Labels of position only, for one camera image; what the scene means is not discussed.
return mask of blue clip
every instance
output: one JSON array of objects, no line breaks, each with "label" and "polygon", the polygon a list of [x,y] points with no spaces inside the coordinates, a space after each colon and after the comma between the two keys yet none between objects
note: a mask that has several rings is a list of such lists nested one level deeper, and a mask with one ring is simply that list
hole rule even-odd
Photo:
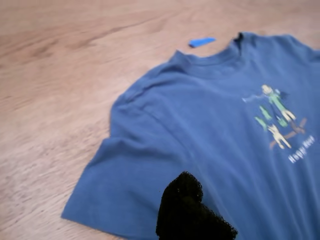
[{"label": "blue clip", "polygon": [[205,37],[205,38],[198,38],[198,39],[193,39],[189,41],[189,46],[191,48],[197,48],[202,45],[206,45],[208,43],[214,42],[216,39],[213,37]]}]

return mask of blue t-shirt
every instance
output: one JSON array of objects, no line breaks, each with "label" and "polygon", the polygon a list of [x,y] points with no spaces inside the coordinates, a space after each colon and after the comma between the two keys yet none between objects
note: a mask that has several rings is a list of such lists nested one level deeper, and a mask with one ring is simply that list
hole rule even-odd
[{"label": "blue t-shirt", "polygon": [[155,240],[161,197],[182,171],[237,240],[320,239],[320,51],[240,33],[222,52],[177,51],[114,103],[110,137],[62,217]]}]

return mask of shirt sleeve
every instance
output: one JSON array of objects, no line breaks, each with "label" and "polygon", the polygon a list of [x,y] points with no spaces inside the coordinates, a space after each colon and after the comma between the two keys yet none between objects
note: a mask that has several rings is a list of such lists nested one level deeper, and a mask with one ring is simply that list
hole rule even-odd
[{"label": "shirt sleeve", "polygon": [[162,194],[187,171],[186,150],[133,103],[115,104],[110,137],[84,169],[62,218],[127,239],[158,239]]}]

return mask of wooden surface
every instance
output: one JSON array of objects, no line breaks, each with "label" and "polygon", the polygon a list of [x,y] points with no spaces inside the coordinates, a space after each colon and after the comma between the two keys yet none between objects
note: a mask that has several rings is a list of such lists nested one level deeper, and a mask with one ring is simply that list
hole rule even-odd
[{"label": "wooden surface", "polygon": [[175,49],[211,55],[239,31],[320,47],[319,3],[0,0],[0,240],[113,239],[60,214],[116,97]]}]

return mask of black fabric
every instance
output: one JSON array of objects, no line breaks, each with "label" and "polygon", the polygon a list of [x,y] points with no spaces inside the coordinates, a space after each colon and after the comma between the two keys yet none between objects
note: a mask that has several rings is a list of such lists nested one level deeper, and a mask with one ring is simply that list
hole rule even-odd
[{"label": "black fabric", "polygon": [[202,186],[190,173],[184,171],[173,180],[161,198],[159,240],[234,240],[236,229],[203,205],[202,197]]}]

